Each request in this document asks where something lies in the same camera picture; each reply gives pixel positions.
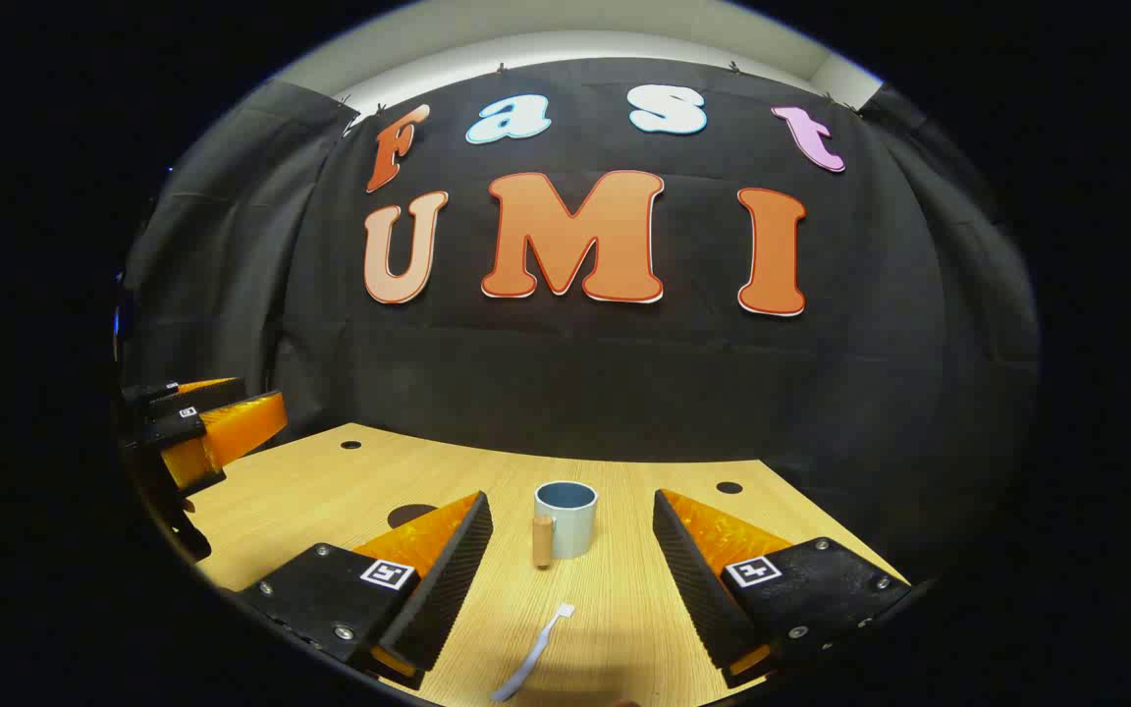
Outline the light blue cup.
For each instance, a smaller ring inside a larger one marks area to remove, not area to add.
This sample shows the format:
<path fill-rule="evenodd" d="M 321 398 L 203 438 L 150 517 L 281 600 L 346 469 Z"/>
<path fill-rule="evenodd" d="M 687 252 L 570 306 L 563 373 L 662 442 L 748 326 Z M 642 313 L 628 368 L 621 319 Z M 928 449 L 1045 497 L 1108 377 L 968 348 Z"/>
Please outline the light blue cup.
<path fill-rule="evenodd" d="M 592 549 L 598 493 L 577 480 L 552 480 L 534 492 L 530 515 L 530 564 L 580 558 Z"/>

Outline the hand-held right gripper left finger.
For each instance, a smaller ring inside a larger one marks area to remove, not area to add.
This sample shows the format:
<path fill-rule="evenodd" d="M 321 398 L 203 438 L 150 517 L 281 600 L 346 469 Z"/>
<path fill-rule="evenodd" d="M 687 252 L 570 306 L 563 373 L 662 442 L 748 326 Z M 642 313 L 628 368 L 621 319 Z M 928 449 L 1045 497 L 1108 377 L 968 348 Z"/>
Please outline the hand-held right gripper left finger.
<path fill-rule="evenodd" d="M 477 491 L 355 549 L 316 543 L 238 590 L 343 666 L 418 689 L 452 633 L 493 532 Z"/>

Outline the white toothbrush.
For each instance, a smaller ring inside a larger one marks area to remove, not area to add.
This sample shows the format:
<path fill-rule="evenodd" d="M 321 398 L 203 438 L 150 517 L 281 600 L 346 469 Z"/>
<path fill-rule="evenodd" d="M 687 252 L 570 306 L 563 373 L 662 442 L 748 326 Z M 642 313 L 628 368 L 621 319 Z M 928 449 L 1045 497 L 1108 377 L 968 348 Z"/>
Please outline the white toothbrush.
<path fill-rule="evenodd" d="M 523 659 L 523 662 L 513 671 L 512 675 L 509 676 L 502 686 L 497 688 L 490 698 L 495 702 L 507 702 L 515 695 L 519 692 L 521 686 L 525 684 L 526 680 L 529 679 L 530 673 L 534 672 L 535 667 L 542 658 L 544 652 L 547 650 L 549 643 L 551 643 L 551 635 L 553 632 L 554 626 L 559 623 L 562 619 L 569 618 L 575 614 L 575 605 L 569 603 L 562 603 L 558 605 L 556 612 L 549 619 L 546 626 L 539 630 L 537 635 L 537 640 L 530 645 L 530 650 L 528 655 Z"/>

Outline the black backdrop cloth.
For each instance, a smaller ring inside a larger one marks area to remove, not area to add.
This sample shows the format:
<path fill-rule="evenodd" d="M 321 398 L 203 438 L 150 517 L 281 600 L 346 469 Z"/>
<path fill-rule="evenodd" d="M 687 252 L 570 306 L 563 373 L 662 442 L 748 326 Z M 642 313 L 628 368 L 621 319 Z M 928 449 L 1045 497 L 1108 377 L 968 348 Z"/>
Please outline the black backdrop cloth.
<path fill-rule="evenodd" d="M 129 250 L 126 379 L 504 452 L 766 462 L 910 577 L 1017 474 L 1031 278 L 889 117 L 677 60 L 558 60 L 360 115 L 271 81 Z"/>

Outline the wooden desktop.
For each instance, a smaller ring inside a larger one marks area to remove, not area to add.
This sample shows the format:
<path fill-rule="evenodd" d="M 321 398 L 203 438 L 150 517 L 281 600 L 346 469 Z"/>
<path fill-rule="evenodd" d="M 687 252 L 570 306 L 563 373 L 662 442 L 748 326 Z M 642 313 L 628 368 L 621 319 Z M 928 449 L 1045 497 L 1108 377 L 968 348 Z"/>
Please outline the wooden desktop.
<path fill-rule="evenodd" d="M 359 449 L 342 449 L 359 440 Z M 539 571 L 530 514 L 539 484 L 578 480 L 598 492 L 592 549 Z M 717 484 L 741 484 L 724 494 Z M 838 540 L 888 561 L 762 462 L 562 460 L 452 446 L 346 424 L 233 462 L 195 497 L 211 543 L 202 572 L 240 590 L 314 543 L 354 549 L 389 529 L 398 506 L 487 495 L 494 529 L 467 598 L 418 698 L 446 707 L 699 707 L 732 695 L 697 638 L 654 536 L 654 494 L 670 489 L 802 542 Z M 547 650 L 507 702 L 512 675 L 558 605 Z"/>

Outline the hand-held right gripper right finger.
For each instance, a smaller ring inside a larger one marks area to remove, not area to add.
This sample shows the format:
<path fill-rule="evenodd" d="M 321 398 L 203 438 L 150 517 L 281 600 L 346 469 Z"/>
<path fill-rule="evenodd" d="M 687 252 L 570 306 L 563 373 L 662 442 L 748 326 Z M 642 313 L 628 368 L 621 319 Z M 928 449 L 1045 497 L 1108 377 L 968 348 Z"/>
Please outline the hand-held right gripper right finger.
<path fill-rule="evenodd" d="M 789 542 L 670 489 L 651 528 L 727 687 L 789 679 L 883 626 L 910 583 L 831 537 Z"/>

